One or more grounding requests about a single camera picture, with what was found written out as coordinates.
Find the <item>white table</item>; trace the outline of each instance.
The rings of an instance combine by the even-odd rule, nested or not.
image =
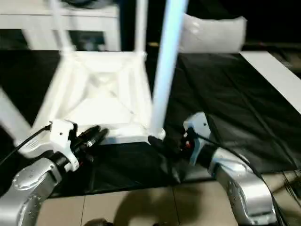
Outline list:
[[[20,29],[33,50],[58,50],[52,12],[44,0],[0,0],[0,29]],[[62,8],[66,30],[103,32],[105,48],[120,51],[118,5],[102,9]]]

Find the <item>white plastic bag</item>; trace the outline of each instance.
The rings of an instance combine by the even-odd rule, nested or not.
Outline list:
[[[205,20],[184,15],[179,52],[235,53],[245,42],[246,19]]]

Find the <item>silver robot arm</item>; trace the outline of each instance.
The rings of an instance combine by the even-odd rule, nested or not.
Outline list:
[[[184,122],[184,128],[182,151],[191,153],[190,162],[207,168],[209,174],[222,185],[238,224],[276,224],[273,199],[267,185],[240,158],[228,150],[208,145],[198,136],[210,136],[205,114],[191,116]]]
[[[57,166],[46,158],[21,170],[0,199],[0,225],[35,225],[42,203],[61,180]]]
[[[93,158],[86,150],[102,141],[108,130],[95,126],[78,137],[76,132],[75,123],[64,120],[52,122],[50,144],[54,153],[16,174],[10,189],[0,198],[0,226],[34,226],[43,202],[53,189],[68,171],[78,169],[80,161]],[[34,146],[40,150],[33,151],[44,151],[42,146]]]

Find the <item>black cloth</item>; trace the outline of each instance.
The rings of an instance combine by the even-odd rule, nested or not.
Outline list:
[[[0,52],[0,58],[5,62],[0,64],[1,85],[32,123],[59,55],[55,51],[16,51]],[[151,89],[156,64],[157,52],[148,51],[146,69]],[[165,121],[166,145],[171,149],[178,146],[183,121],[199,111],[208,117],[212,139],[245,155],[260,172],[300,168],[301,116],[239,54],[179,55]],[[1,136],[4,146],[11,147],[5,140],[8,138]],[[4,154],[5,151],[0,153],[1,159]],[[146,143],[99,146],[94,154],[95,161],[70,173],[53,196],[167,186],[209,178],[203,168],[192,168],[185,162],[168,164]],[[2,165],[1,186],[9,185],[14,173],[26,163],[30,162],[16,153]]]
[[[166,114],[165,142],[205,112],[214,138],[260,172],[301,167],[301,115],[240,54],[181,54]]]

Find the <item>tile floor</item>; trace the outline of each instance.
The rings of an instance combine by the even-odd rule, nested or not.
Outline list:
[[[281,175],[264,177],[271,190],[283,184]],[[301,209],[286,192],[276,199],[292,225],[300,225]],[[217,182],[185,184],[173,188],[49,199],[36,226],[85,226],[105,218],[117,226],[237,226],[226,193]]]

